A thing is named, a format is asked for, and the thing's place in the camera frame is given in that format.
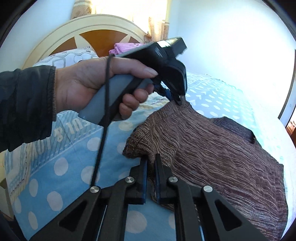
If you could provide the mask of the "person's left hand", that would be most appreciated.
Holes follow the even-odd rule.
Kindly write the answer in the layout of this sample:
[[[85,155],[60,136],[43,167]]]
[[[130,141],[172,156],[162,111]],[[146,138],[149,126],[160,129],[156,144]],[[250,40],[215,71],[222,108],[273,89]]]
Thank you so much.
[[[65,110],[81,111],[92,97],[105,84],[107,57],[81,61],[72,66],[56,70],[55,104],[56,112]],[[113,57],[110,62],[109,76],[131,74],[138,78],[154,78],[158,73],[140,61]],[[144,89],[137,89],[133,94],[123,96],[118,111],[121,119],[128,119],[139,105],[145,102],[154,91],[149,84]]]

